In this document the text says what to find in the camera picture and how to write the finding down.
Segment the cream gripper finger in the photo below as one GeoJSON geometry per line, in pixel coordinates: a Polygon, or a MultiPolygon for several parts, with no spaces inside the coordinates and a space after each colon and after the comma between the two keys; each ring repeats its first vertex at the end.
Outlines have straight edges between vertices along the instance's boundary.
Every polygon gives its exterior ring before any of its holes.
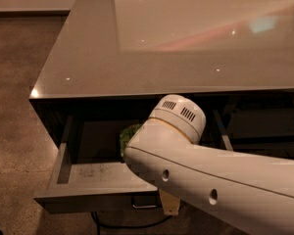
{"type": "Polygon", "coordinates": [[[180,199],[164,190],[159,190],[162,208],[165,215],[178,215],[180,199]]]}

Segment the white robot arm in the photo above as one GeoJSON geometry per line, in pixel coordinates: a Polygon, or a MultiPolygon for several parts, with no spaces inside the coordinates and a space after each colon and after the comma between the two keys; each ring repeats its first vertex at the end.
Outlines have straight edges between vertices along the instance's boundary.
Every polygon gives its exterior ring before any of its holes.
{"type": "Polygon", "coordinates": [[[124,151],[144,181],[251,235],[294,235],[294,161],[204,147],[206,117],[167,95],[124,151]]]}

